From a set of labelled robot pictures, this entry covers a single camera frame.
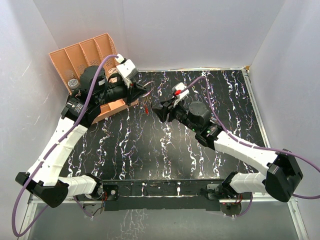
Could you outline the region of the large silver keyring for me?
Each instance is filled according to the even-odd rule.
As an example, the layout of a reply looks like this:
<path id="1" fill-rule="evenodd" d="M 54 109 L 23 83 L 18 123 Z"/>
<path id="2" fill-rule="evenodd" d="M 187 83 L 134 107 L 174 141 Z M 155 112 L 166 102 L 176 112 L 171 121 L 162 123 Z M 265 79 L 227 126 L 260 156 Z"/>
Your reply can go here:
<path id="1" fill-rule="evenodd" d="M 155 81 L 149 81 L 146 84 L 143 85 L 144 88 L 146 88 L 147 92 L 143 95 L 143 97 L 147 97 L 155 88 Z"/>

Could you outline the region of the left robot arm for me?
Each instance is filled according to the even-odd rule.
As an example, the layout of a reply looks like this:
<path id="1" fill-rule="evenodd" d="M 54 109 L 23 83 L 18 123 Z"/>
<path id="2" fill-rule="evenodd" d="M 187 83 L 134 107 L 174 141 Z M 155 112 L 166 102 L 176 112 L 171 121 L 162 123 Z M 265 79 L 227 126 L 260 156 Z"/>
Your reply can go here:
<path id="1" fill-rule="evenodd" d="M 84 69 L 79 79 L 72 78 L 73 87 L 57 128 L 38 160 L 27 172 L 19 172 L 16 182 L 49 207 L 58 207 L 66 198 L 88 195 L 97 200 L 103 195 L 102 180 L 87 173 L 76 177 L 61 177 L 61 170 L 77 142 L 101 114 L 101 105 L 125 99 L 130 105 L 147 93 L 136 82 L 138 69 L 132 62 L 119 64 L 117 71 L 106 76 L 97 65 Z"/>

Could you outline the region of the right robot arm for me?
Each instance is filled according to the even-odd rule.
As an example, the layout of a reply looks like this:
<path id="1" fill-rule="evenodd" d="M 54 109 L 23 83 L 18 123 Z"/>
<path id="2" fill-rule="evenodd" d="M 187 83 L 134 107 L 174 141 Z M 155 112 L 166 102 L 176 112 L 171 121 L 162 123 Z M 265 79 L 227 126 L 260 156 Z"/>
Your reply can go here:
<path id="1" fill-rule="evenodd" d="M 202 102 L 194 101 L 185 107 L 183 101 L 175 101 L 174 98 L 162 101 L 160 108 L 152 108 L 161 122 L 177 120 L 195 132 L 195 139 L 204 147 L 228 154 L 257 170 L 256 173 L 231 172 L 215 189 L 217 195 L 233 199 L 242 193 L 262 193 L 283 203 L 290 200 L 303 179 L 294 156 L 259 149 L 239 137 L 229 136 L 219 124 L 211 121 L 212 113 Z"/>

